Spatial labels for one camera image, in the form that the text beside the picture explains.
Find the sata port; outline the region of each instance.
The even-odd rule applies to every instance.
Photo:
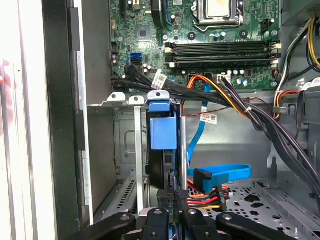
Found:
[[[130,59],[142,59],[142,52],[132,52],[130,53]]]
[[[130,59],[130,63],[134,65],[142,65],[142,59]]]

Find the metal bracket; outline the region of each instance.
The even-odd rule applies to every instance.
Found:
[[[288,109],[285,106],[274,106],[273,112],[275,114],[286,114],[288,112]]]
[[[126,95],[123,92],[113,92],[106,100],[107,102],[125,102]]]
[[[170,100],[169,92],[165,90],[153,90],[150,91],[147,95],[148,101],[151,100]]]
[[[129,105],[144,105],[145,98],[143,96],[131,96],[128,101]]]

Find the mounting hole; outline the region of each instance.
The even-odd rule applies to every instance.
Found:
[[[274,220],[280,220],[280,219],[281,219],[281,217],[279,217],[278,215],[272,215],[272,218],[273,218]]]

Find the yellow wires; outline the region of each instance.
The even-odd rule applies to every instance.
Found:
[[[320,62],[317,59],[316,52],[315,52],[315,45],[314,45],[314,25],[315,25],[316,19],[313,18],[309,24],[308,27],[308,48],[309,48],[309,53],[310,57],[312,60],[315,62],[315,64],[320,67]]]
[[[195,84],[195,80],[196,79],[201,79],[205,82],[207,82],[208,84],[210,84],[217,92],[220,93],[220,95],[222,95],[224,97],[224,99],[240,114],[242,114],[243,116],[245,116],[246,118],[248,118],[248,116],[233,102],[233,100],[231,99],[231,97],[219,86],[217,85],[215,82],[211,81],[210,79],[208,79],[205,76],[201,76],[201,75],[194,75],[191,79],[190,82],[188,83],[188,88],[192,88]]]

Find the red cable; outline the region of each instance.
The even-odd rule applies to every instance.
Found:
[[[214,202],[215,200],[218,200],[218,197],[215,196],[214,198],[211,198],[209,200],[206,200],[206,201],[190,201],[188,202],[188,205],[194,205],[194,204],[209,204],[209,203],[212,203]]]

